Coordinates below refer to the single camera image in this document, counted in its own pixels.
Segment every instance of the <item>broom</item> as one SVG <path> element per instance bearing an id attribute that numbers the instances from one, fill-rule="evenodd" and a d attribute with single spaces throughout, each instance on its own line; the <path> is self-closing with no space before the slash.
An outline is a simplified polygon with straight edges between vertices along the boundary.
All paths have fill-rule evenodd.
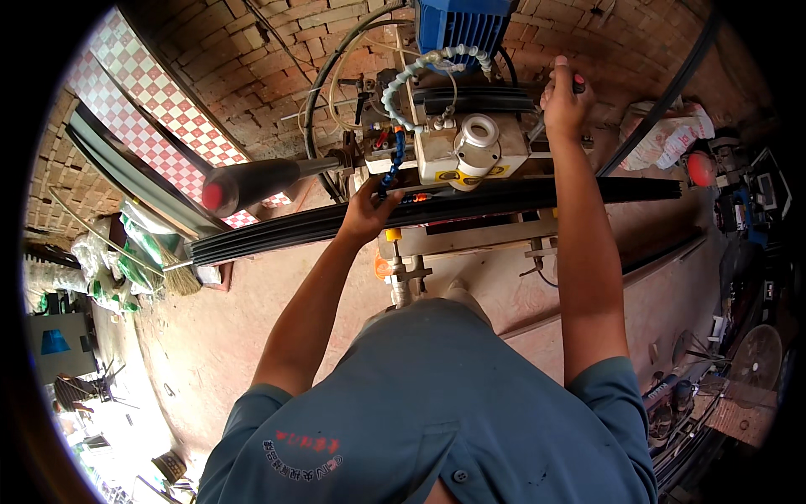
<path id="1" fill-rule="evenodd" d="M 190 266 L 182 266 L 165 271 L 168 266 L 180 262 L 179 258 L 165 248 L 162 242 L 159 240 L 154 241 L 160 246 L 163 273 L 165 275 L 165 288 L 168 289 L 168 292 L 176 294 L 177 296 L 189 296 L 201 290 L 202 284 L 196 279 L 196 275 L 193 274 L 193 270 Z"/>
<path id="2" fill-rule="evenodd" d="M 126 252 L 122 248 L 120 248 L 115 242 L 107 239 L 101 233 L 95 230 L 92 224 L 87 223 L 84 219 L 78 216 L 76 212 L 74 212 L 67 203 L 61 201 L 61 198 L 56 195 L 56 191 L 53 190 L 51 187 L 49 190 L 53 199 L 56 200 L 64 211 L 70 214 L 71 217 L 76 219 L 82 226 L 87 228 L 87 231 L 91 232 L 92 234 L 96 235 L 98 238 L 104 241 L 107 245 L 112 247 L 113 249 L 117 250 L 118 252 L 122 253 L 124 256 L 128 257 L 129 259 L 133 260 L 135 263 L 143 266 L 148 271 L 163 277 L 165 279 L 165 288 L 168 289 L 168 292 L 171 294 L 176 294 L 177 296 L 189 296 L 190 294 L 195 294 L 202 288 L 202 284 L 199 283 L 199 280 L 196 279 L 196 276 L 193 275 L 193 270 L 190 269 L 189 266 L 183 266 L 181 268 L 174 268 L 170 269 L 169 271 L 159 271 L 157 269 L 152 268 L 148 264 L 143 263 L 137 257 L 132 256 L 129 252 Z M 179 261 L 179 258 L 174 256 L 167 248 L 163 246 L 163 244 L 159 240 L 154 240 L 157 242 L 157 245 L 160 247 L 160 255 L 162 256 L 162 267 L 163 269 L 166 266 L 170 266 L 171 264 L 176 264 Z"/>

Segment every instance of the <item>rubber belt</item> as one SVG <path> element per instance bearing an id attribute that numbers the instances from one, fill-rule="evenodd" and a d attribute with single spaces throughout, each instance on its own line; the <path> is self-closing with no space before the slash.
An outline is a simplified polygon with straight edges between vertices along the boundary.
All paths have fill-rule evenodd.
<path id="1" fill-rule="evenodd" d="M 688 56 L 686 56 L 686 60 L 683 64 L 680 65 L 677 74 L 671 80 L 669 86 L 652 106 L 649 114 L 638 124 L 627 140 L 619 146 L 616 153 L 613 154 L 613 157 L 601 167 L 596 174 L 597 177 L 607 177 L 612 173 L 633 149 L 638 146 L 641 140 L 644 140 L 644 137 L 650 132 L 650 129 L 666 114 L 671 104 L 675 102 L 677 96 L 683 92 L 683 88 L 686 87 L 688 81 L 694 76 L 694 72 L 696 72 L 703 58 L 705 58 L 705 53 L 711 48 L 719 32 L 721 21 L 722 15 L 719 11 L 717 11 L 716 8 L 711 10 L 711 15 L 708 17 L 708 20 L 705 21 L 700 36 L 697 37 L 697 41 L 692 46 L 692 50 L 688 53 Z"/>

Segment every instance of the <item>fan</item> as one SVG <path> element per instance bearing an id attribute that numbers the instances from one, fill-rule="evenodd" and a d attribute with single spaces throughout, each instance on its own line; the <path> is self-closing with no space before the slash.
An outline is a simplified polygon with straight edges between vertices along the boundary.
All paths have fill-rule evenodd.
<path id="1" fill-rule="evenodd" d="M 730 365 L 729 396 L 742 408 L 762 404 L 775 386 L 781 369 L 781 337 L 766 324 L 748 332 Z"/>

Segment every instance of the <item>shirt button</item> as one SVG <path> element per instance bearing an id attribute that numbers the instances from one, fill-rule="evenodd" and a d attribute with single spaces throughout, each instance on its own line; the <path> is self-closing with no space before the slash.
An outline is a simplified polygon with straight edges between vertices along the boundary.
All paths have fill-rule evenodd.
<path id="1" fill-rule="evenodd" d="M 467 481 L 467 471 L 459 470 L 453 473 L 453 479 L 457 483 L 464 483 Z"/>

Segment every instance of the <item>teal shirt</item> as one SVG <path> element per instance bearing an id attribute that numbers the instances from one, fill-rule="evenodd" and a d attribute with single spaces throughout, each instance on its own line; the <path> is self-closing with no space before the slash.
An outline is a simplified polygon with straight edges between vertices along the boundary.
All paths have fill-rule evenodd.
<path id="1" fill-rule="evenodd" d="M 365 327 L 304 394 L 251 387 L 198 501 L 423 502 L 441 477 L 462 503 L 655 502 L 646 436 L 629 359 L 564 389 L 467 307 L 433 299 Z"/>

